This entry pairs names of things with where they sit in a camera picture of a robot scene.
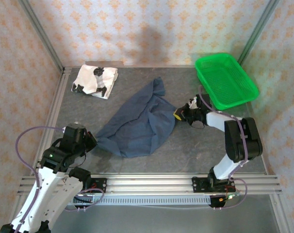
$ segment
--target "blue cloth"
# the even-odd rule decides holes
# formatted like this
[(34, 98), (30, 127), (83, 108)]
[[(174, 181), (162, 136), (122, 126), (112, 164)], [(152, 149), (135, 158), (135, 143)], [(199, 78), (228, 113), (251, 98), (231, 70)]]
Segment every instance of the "blue cloth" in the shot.
[(127, 158), (152, 154), (175, 126), (176, 108), (165, 95), (161, 78), (156, 78), (125, 102), (96, 138), (98, 146)]

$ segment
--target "floral wallpaper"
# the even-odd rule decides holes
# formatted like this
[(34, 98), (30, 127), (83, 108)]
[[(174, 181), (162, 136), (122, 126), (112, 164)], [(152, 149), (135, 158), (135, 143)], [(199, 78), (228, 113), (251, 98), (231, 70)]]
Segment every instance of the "floral wallpaper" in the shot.
[(279, 2), (243, 68), (260, 90), (253, 113), (294, 224), (294, 0)]
[[(30, 173), (16, 156), (15, 140), (45, 124), (59, 75), (18, 1), (0, 0), (0, 228), (9, 221), (22, 176)], [(27, 162), (40, 138), (38, 130), (21, 139)]]
[(241, 54), (269, 0), (30, 0), (64, 66), (191, 65)]

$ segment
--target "floor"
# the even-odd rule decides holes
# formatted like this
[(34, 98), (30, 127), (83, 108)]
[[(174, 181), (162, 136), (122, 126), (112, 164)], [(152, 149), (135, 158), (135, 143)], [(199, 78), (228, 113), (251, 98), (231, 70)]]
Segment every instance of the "floor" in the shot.
[(52, 233), (278, 233), (268, 195), (248, 196), (227, 210), (154, 206), (95, 206), (63, 212)]
[[(197, 93), (200, 84), (194, 68), (133, 68), (118, 69), (118, 79), (108, 100), (82, 93), (71, 92), (79, 68), (73, 68), (69, 76), (63, 102), (57, 119), (57, 127), (79, 122), (96, 134), (116, 113), (118, 108), (133, 94), (154, 78), (161, 77), (166, 89), (165, 99), (176, 107), (183, 106)], [(239, 117), (248, 115), (246, 105), (228, 110)], [(212, 128), (194, 129), (185, 122), (177, 122), (167, 141), (152, 155), (123, 158), (95, 148), (88, 153), (81, 166), (91, 173), (208, 173), (225, 155), (224, 133)], [(78, 165), (83, 158), (76, 160)], [(240, 172), (265, 172), (261, 157), (254, 159), (239, 170)]]

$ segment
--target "white cloth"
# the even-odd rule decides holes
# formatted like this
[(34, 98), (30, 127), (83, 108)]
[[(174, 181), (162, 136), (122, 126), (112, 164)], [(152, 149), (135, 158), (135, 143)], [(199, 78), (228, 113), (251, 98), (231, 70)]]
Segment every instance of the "white cloth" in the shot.
[(108, 99), (117, 77), (117, 68), (82, 65), (71, 91)]

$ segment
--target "green basket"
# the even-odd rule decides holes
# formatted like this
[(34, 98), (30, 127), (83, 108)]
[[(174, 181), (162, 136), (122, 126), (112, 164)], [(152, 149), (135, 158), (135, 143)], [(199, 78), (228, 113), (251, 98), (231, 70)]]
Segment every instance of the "green basket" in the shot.
[(252, 101), (259, 95), (258, 88), (228, 53), (202, 57), (195, 66), (197, 76), (219, 110)]

